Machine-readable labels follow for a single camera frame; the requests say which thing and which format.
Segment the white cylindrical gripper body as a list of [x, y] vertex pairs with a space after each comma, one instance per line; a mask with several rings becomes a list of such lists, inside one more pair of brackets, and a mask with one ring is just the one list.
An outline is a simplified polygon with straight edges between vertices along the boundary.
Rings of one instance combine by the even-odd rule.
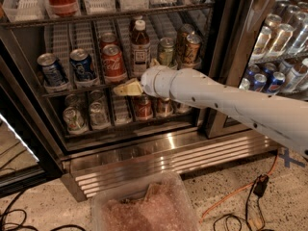
[[150, 96], [169, 98], [170, 85], [174, 74], [175, 71], [169, 67], [152, 66], [141, 76], [141, 87]]

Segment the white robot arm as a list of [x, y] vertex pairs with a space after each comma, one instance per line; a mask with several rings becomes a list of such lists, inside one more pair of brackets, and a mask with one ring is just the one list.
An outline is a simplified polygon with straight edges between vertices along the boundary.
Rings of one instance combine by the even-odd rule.
[[203, 109], [212, 108], [308, 158], [308, 103], [220, 84], [192, 69], [149, 67], [140, 79], [114, 87], [118, 96], [169, 98]]

